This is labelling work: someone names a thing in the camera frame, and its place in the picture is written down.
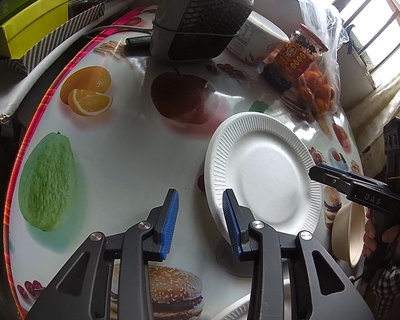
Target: clear plastic bag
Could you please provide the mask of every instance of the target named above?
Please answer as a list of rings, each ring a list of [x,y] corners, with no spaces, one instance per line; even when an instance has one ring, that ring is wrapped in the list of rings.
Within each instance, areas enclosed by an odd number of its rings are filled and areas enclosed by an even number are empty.
[[[298,0],[304,24],[315,33],[329,49],[321,60],[294,83],[300,99],[317,115],[335,113],[341,92],[337,52],[348,42],[342,26],[341,15],[329,0]]]

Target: human hand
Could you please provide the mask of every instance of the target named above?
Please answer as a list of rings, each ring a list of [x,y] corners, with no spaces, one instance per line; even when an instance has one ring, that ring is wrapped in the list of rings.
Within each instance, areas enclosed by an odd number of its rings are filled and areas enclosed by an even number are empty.
[[[372,224],[372,210],[369,209],[366,213],[366,218],[368,218],[366,225],[364,226],[365,234],[363,237],[363,252],[365,253],[366,256],[370,256],[372,252],[375,251],[377,242],[375,240],[376,237],[376,229]],[[382,234],[382,241],[384,243],[392,243],[400,229],[400,225],[393,226],[392,228],[389,228]],[[397,247],[395,249],[394,255],[393,255],[393,262],[400,262],[400,235],[397,239]]]

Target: silver screw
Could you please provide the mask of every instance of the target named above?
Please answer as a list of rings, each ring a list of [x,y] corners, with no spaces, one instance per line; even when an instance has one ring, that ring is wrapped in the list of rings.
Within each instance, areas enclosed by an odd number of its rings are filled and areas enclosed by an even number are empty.
[[[300,233],[300,236],[304,241],[309,241],[313,237],[313,235],[308,231],[302,231]]]
[[[139,227],[141,230],[148,230],[148,229],[151,227],[151,224],[150,224],[148,221],[141,221],[141,222],[138,224],[138,227]]]
[[[94,232],[90,235],[91,241],[100,241],[101,239],[102,239],[102,233],[100,232]]]
[[[255,229],[261,229],[263,228],[263,222],[261,220],[254,220],[250,223],[253,228]]]

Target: red jar lid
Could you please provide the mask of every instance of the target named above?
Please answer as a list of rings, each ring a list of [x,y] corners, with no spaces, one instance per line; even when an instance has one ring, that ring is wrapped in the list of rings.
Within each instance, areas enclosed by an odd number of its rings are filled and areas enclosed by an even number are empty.
[[[316,43],[322,50],[322,52],[327,52],[329,49],[326,45],[322,42],[318,36],[314,32],[312,32],[308,27],[304,24],[299,24],[298,29],[308,38],[310,38],[314,43]]]

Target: checkered sleeve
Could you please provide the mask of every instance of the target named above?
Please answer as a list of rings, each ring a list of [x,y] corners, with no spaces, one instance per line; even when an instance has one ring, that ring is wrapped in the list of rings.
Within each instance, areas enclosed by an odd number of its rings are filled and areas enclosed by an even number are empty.
[[[373,291],[377,299],[375,319],[381,320],[400,297],[400,265],[389,266]]]

